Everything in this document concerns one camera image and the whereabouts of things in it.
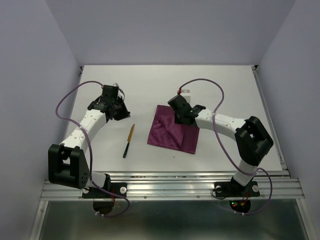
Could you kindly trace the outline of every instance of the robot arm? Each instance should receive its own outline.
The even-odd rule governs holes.
[[[93,101],[80,123],[92,141],[97,132],[109,121],[129,118],[124,103],[124,96],[119,86],[104,85],[102,94]],[[94,188],[89,178],[89,168],[85,157],[88,148],[85,135],[79,127],[59,145],[52,144],[48,150],[48,178],[51,183],[64,185],[72,188]],[[111,180],[108,174],[92,172],[92,179],[101,188],[109,191]]]
[[[187,100],[190,97],[183,97],[178,94],[168,101],[168,104],[175,112],[175,123],[195,126],[200,129],[213,131],[214,113],[205,106],[196,105],[191,107]],[[235,188],[230,192],[243,192],[253,178],[258,165],[262,158],[269,152],[273,146],[273,140],[267,130],[257,117],[251,116],[249,119],[241,119],[225,116],[222,114],[215,115],[216,130],[236,141],[241,161],[239,170],[236,171],[231,184]]]

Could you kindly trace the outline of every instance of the purple cable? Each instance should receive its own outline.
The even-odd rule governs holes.
[[[89,154],[90,154],[89,179],[90,179],[90,181],[92,182],[92,184],[93,184],[97,189],[99,189],[100,191],[102,191],[102,192],[104,192],[104,193],[106,193],[106,194],[108,194],[108,195],[111,195],[111,196],[114,196],[114,197],[117,197],[117,198],[120,198],[120,199],[124,199],[124,200],[126,200],[126,202],[128,203],[127,207],[126,207],[123,211],[121,211],[120,213],[117,213],[117,214],[115,214],[115,215],[112,215],[112,216],[103,215],[103,214],[100,214],[99,212],[95,211],[95,213],[96,213],[97,215],[101,216],[101,217],[104,217],[104,218],[112,218],[112,217],[119,216],[119,215],[123,214],[125,211],[127,211],[128,208],[130,207],[130,201],[129,201],[126,197],[124,197],[124,196],[120,196],[120,195],[118,195],[118,194],[114,194],[114,193],[112,193],[112,192],[109,192],[109,191],[103,189],[102,187],[98,186],[98,185],[94,182],[94,180],[93,180],[93,178],[92,178],[93,151],[92,151],[92,146],[91,146],[91,142],[90,142],[89,136],[88,136],[88,134],[87,134],[87,131],[86,131],[85,129],[83,129],[83,128],[81,127],[80,123],[78,123],[77,121],[75,121],[75,120],[73,120],[73,119],[71,119],[71,118],[69,118],[69,117],[62,117],[62,116],[60,116],[59,113],[58,113],[58,109],[59,109],[60,105],[62,104],[62,102],[63,102],[71,93],[73,93],[75,90],[77,90],[77,89],[78,89],[79,87],[81,87],[82,85],[84,85],[84,84],[89,84],[89,83],[99,84],[101,87],[103,86],[103,84],[100,83],[100,82],[98,82],[98,81],[85,81],[85,82],[79,84],[78,86],[76,86],[74,89],[72,89],[70,92],[68,92],[68,93],[61,99],[61,101],[58,103],[58,105],[57,105],[56,108],[55,108],[55,115],[56,115],[58,118],[60,118],[60,119],[67,120],[67,121],[69,121],[69,122],[74,123],[75,125],[77,125],[77,126],[82,130],[82,132],[83,132],[83,134],[84,134],[84,137],[85,137],[85,140],[86,140],[86,142],[87,142],[87,144],[88,144],[88,148],[89,148]]]
[[[214,130],[214,133],[215,133],[215,136],[216,136],[216,139],[218,140],[219,142],[219,145],[220,147],[222,148],[224,154],[226,155],[226,157],[229,159],[229,161],[231,162],[231,164],[242,174],[244,175],[248,175],[248,176],[255,176],[257,174],[257,171],[258,170],[261,170],[263,171],[266,176],[269,178],[269,181],[270,181],[270,194],[269,194],[269,198],[266,202],[266,204],[264,206],[262,206],[260,209],[256,210],[256,211],[253,211],[253,212],[250,212],[250,213],[244,213],[244,215],[253,215],[253,214],[256,214],[256,213],[259,213],[260,211],[262,211],[267,205],[269,205],[270,203],[270,200],[271,200],[271,197],[272,197],[272,192],[273,192],[273,184],[272,184],[272,180],[271,180],[271,177],[270,175],[268,174],[268,172],[266,170],[264,170],[263,168],[261,167],[258,167],[256,169],[256,171],[254,173],[249,173],[249,172],[245,172],[245,171],[242,171],[236,164],[235,162],[232,160],[231,156],[229,155],[229,153],[227,152],[224,144],[222,143],[220,137],[219,137],[219,134],[218,134],[218,131],[216,131],[217,129],[217,124],[216,124],[216,112],[218,110],[218,108],[221,106],[221,104],[223,103],[224,99],[225,99],[225,92],[223,90],[223,88],[215,81],[213,80],[210,80],[210,79],[206,79],[206,78],[196,78],[196,79],[193,79],[193,80],[190,80],[190,81],[187,81],[186,83],[182,84],[180,87],[179,87],[179,90],[181,90],[185,85],[189,84],[189,83],[192,83],[192,82],[195,82],[195,81],[207,81],[207,82],[210,82],[214,85],[216,85],[220,91],[221,91],[221,94],[222,94],[222,97],[221,97],[221,100],[220,102],[218,103],[218,105],[215,107],[214,111],[213,111],[213,118],[212,118],[212,123],[213,123],[213,130]]]

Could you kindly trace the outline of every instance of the purple wire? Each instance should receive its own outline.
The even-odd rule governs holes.
[[[213,118],[212,118],[212,123],[213,123],[213,130],[214,130],[214,133],[215,133],[215,136],[216,136],[216,139],[218,140],[219,144],[220,144],[220,147],[222,148],[224,154],[226,155],[226,157],[229,159],[230,163],[242,174],[244,175],[248,175],[248,176],[255,176],[257,174],[257,171],[258,170],[261,170],[263,171],[266,176],[269,178],[269,181],[270,181],[270,194],[269,194],[269,198],[266,202],[266,204],[264,206],[262,206],[260,209],[256,210],[256,211],[253,211],[253,212],[250,212],[250,213],[244,213],[244,215],[253,215],[253,214],[256,214],[256,213],[259,213],[260,211],[262,211],[266,206],[269,205],[270,203],[270,200],[271,200],[271,197],[272,197],[272,192],[273,192],[273,184],[272,184],[272,180],[271,180],[271,177],[270,175],[268,174],[268,172],[266,170],[264,170],[263,168],[261,167],[258,167],[256,169],[256,171],[254,173],[249,173],[249,172],[245,172],[245,171],[242,171],[236,164],[235,162],[232,160],[231,156],[229,155],[229,153],[227,152],[224,144],[222,143],[220,137],[219,137],[219,134],[218,134],[218,131],[217,131],[217,124],[216,124],[216,112],[218,110],[218,108],[221,106],[221,104],[223,103],[224,99],[225,99],[225,92],[223,90],[223,88],[215,81],[213,80],[210,80],[210,79],[206,79],[206,78],[196,78],[196,79],[193,79],[193,80],[190,80],[190,81],[187,81],[186,83],[182,84],[180,87],[179,87],[179,90],[181,90],[185,85],[189,84],[189,83],[192,83],[192,82],[195,82],[195,81],[206,81],[206,82],[210,82],[214,85],[216,85],[220,91],[221,91],[221,94],[222,94],[222,97],[221,97],[221,100],[220,102],[218,103],[218,105],[215,107],[214,111],[213,111]]]
[[[126,207],[123,211],[121,211],[120,213],[117,213],[117,214],[115,214],[115,215],[111,215],[111,216],[109,216],[109,215],[103,215],[103,214],[100,214],[99,212],[95,211],[95,213],[96,213],[97,215],[101,216],[101,217],[104,217],[104,218],[112,218],[112,217],[119,216],[119,215],[123,214],[125,211],[128,210],[128,208],[130,207],[130,201],[129,201],[129,199],[127,199],[127,198],[124,197],[124,196],[121,196],[121,195],[118,195],[118,194],[114,194],[114,193],[112,193],[112,192],[109,192],[109,191],[103,189],[102,187],[98,186],[98,185],[94,182],[94,180],[93,180],[93,178],[92,178],[93,151],[92,151],[92,146],[91,146],[90,138],[89,138],[89,136],[88,136],[88,134],[87,134],[87,131],[86,131],[85,129],[83,129],[83,128],[81,127],[80,123],[78,123],[77,121],[75,121],[75,120],[73,120],[73,119],[71,119],[71,118],[69,118],[69,117],[62,117],[62,116],[60,116],[59,113],[58,113],[58,109],[59,109],[60,105],[62,104],[62,102],[63,102],[71,93],[73,93],[75,90],[77,90],[77,89],[78,89],[79,87],[81,87],[82,85],[84,85],[84,84],[89,84],[89,83],[99,84],[99,85],[101,85],[101,87],[103,86],[103,84],[100,83],[100,82],[98,82],[98,81],[85,81],[85,82],[79,84],[78,86],[76,86],[74,89],[72,89],[70,92],[68,92],[68,93],[61,99],[61,101],[58,103],[58,105],[57,105],[56,108],[55,108],[55,115],[56,115],[58,118],[60,118],[60,119],[67,120],[67,121],[69,121],[69,122],[74,123],[75,125],[77,125],[77,126],[82,130],[82,132],[83,132],[83,134],[84,134],[84,137],[85,137],[85,140],[86,140],[86,142],[87,142],[87,144],[88,144],[88,148],[89,148],[89,154],[90,154],[89,179],[90,179],[90,181],[92,182],[92,184],[93,184],[97,189],[99,189],[100,191],[102,191],[102,192],[104,192],[104,193],[106,193],[106,194],[108,194],[108,195],[111,195],[111,196],[114,196],[114,197],[117,197],[117,198],[120,198],[120,199],[124,199],[124,200],[126,200],[126,202],[128,203],[127,207]]]

